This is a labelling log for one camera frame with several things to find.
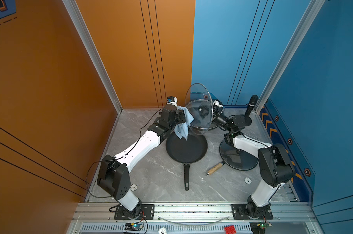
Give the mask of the light blue microfibre cloth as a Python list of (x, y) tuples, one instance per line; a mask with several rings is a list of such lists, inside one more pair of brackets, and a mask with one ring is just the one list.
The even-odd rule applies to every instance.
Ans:
[(188, 108), (182, 107), (182, 106), (177, 106), (177, 109), (178, 110), (183, 110), (184, 117), (185, 117), (185, 122), (184, 123), (179, 123), (174, 129), (174, 133), (176, 134), (176, 136), (179, 139), (184, 138), (185, 140), (188, 140), (189, 126), (195, 119), (191, 115), (191, 113), (189, 112)]

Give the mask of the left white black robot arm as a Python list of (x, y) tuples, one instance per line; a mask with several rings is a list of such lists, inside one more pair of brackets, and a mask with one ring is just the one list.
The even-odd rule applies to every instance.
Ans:
[(174, 102), (167, 103), (157, 110), (142, 126), (137, 141), (115, 156), (106, 155), (102, 160), (92, 163), (99, 165), (96, 184), (120, 207), (129, 213), (131, 218), (141, 215), (141, 200), (131, 191), (130, 172), (150, 151), (165, 141), (179, 124), (187, 122), (186, 112)]

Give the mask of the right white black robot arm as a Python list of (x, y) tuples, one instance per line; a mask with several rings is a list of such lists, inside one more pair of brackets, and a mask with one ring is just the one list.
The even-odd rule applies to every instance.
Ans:
[(252, 108), (250, 105), (245, 114), (228, 118), (223, 105), (218, 101), (213, 103), (213, 122), (227, 132), (219, 147), (223, 161), (216, 168), (227, 164), (236, 170), (248, 171), (259, 166), (259, 185), (248, 197), (246, 206), (235, 213), (249, 219), (270, 218), (272, 197), (295, 176), (295, 169), (282, 144), (265, 143), (243, 134), (242, 130), (252, 123)]

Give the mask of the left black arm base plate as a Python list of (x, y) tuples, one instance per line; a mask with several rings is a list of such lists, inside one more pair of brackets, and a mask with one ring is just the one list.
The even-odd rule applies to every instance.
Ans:
[(142, 204), (139, 210), (139, 214), (135, 214), (134, 211), (129, 211), (123, 206), (119, 206), (116, 209), (114, 219), (115, 220), (141, 220), (145, 218), (146, 220), (153, 220), (155, 214), (154, 204)]

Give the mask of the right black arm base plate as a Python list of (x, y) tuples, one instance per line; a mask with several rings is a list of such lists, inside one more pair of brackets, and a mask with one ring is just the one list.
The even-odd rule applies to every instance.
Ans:
[(253, 203), (239, 203), (239, 204), (232, 204), (232, 213), (235, 220), (240, 219), (263, 219), (272, 220), (274, 219), (273, 213), (271, 210), (271, 204), (264, 207), (257, 207)]

